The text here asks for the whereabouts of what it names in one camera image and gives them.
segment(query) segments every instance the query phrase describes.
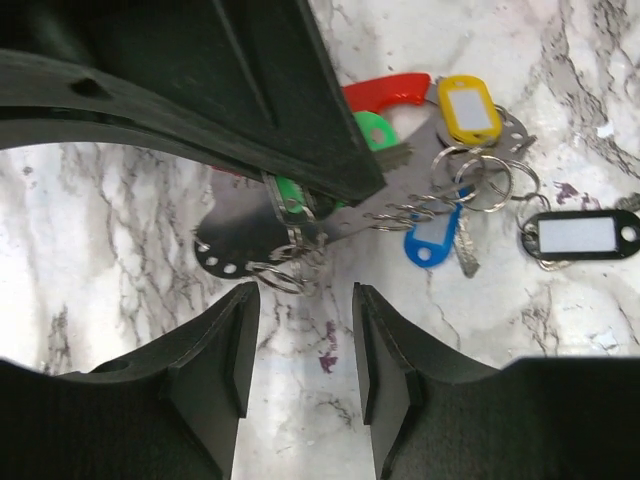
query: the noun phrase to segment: key tag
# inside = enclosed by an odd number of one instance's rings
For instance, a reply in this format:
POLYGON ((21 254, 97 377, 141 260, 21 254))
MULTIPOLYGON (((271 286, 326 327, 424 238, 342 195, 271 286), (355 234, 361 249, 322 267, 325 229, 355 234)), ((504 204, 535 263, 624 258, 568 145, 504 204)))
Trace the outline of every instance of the key tag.
MULTIPOLYGON (((461 196, 470 189, 460 190, 461 196)), ((420 268, 432 268, 444 262, 453 247, 462 205, 456 204, 449 214, 436 215, 428 222, 417 223, 404 237, 404 252, 420 268)))
POLYGON ((640 218, 626 210, 544 212, 525 222, 520 240, 542 261, 620 260, 640 250, 640 218))
POLYGON ((447 130, 456 141, 476 146, 500 138, 502 119, 479 78, 442 78, 438 82, 438 101, 447 130))

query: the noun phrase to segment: red plastic object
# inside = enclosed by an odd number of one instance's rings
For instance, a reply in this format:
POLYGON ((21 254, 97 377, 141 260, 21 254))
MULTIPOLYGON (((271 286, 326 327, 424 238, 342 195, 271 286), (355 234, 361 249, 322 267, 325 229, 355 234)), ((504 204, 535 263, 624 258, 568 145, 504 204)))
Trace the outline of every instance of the red plastic object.
POLYGON ((352 112, 380 114, 394 105, 422 105, 430 85, 427 73, 400 73, 354 83, 342 90, 352 112))

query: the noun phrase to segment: white marble countertop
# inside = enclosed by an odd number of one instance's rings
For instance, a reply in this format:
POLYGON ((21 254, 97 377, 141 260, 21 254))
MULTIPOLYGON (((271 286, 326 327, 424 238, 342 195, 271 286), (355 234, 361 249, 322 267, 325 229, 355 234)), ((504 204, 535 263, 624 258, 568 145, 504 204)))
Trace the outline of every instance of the white marble countertop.
MULTIPOLYGON (((640 191, 640 3, 312 0, 343 84, 392 72, 466 73, 539 141, 527 162, 554 208, 640 191)), ((428 107, 388 112, 406 137, 428 107)), ((233 282, 207 275, 190 229, 214 173, 115 145, 1 152, 0 355, 88 371, 191 319, 233 282)), ((472 214, 481 264, 415 267, 402 234, 330 247, 316 298, 262 289, 259 345, 233 478, 372 479, 353 337, 353 283, 496 367, 524 355, 640 354, 640 255, 544 272, 517 246, 513 208, 472 214)))

